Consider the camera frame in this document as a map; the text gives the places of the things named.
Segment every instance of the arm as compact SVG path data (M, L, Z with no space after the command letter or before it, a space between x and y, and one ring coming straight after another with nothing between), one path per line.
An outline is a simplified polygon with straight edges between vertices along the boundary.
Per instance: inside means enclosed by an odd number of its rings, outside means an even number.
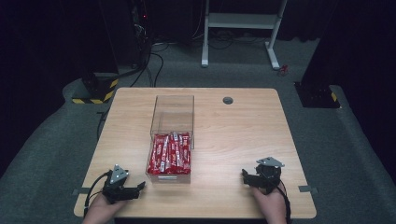
M278 187L285 192L282 184ZM264 195L258 188L250 188L268 224L286 224L285 199L279 190L274 189L270 194Z
M83 224L106 224L128 201L119 201L110 204L102 193L99 193L88 210Z

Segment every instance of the gray carpet floor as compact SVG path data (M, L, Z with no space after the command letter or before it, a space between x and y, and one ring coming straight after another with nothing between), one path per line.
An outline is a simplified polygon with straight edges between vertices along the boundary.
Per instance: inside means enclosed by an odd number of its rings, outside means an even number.
M163 57L157 87L273 88L278 91L318 215L293 223L396 223L395 186L361 130L343 90L331 86L341 108L304 108L293 83L300 81L318 41L276 41L281 77L269 63L262 40L211 41L209 66L201 67L201 46L156 45ZM161 60L148 65L155 76ZM122 77L129 87L137 75ZM26 141L0 180L0 223L80 223L77 196L97 143L100 115L111 106L71 102L80 80L64 87L66 103ZM145 72L134 87L148 87Z

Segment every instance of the white metal frame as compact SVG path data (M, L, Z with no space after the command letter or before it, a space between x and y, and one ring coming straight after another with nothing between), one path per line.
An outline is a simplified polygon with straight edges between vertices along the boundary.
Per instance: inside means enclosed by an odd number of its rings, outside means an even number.
M283 12L288 0L282 0L280 9L276 15L258 15L258 14L235 14L235 13L210 13L209 0L206 0L205 7L205 34L202 50L202 67L209 66L209 46L208 32L209 27L223 28L249 28L249 29L269 29L273 30L269 42L265 42L268 56L273 69L280 68L274 52L276 35L282 22Z

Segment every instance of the box of red snacks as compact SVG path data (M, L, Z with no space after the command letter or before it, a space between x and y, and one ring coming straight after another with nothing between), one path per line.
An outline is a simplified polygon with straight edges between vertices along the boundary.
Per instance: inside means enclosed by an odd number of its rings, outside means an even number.
M152 183L190 183L193 107L190 95L157 96L146 174Z

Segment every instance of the table top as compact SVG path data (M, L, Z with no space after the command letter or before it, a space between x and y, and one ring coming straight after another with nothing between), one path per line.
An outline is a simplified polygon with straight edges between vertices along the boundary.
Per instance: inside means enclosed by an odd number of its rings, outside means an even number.
M194 149L190 184L152 184L145 174L157 95L194 95ZM232 97L233 103L223 103ZM257 160L285 164L281 179L292 218L312 218L316 208L277 92L273 89L120 88L115 94L83 188L115 164L129 170L124 187L146 187L117 217L263 218L241 170L255 175ZM93 192L103 187L100 181ZM80 193L76 216L83 216Z

